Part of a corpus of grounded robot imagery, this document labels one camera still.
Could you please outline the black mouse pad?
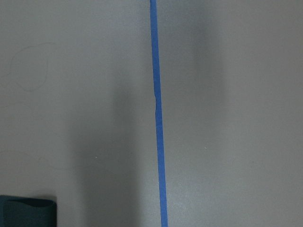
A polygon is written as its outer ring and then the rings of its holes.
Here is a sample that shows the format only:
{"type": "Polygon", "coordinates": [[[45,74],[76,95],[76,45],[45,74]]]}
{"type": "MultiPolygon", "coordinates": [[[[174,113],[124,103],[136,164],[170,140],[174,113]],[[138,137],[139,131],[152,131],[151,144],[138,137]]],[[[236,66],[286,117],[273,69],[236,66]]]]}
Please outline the black mouse pad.
{"type": "Polygon", "coordinates": [[[0,196],[2,227],[55,227],[57,204],[53,200],[0,196]]]}

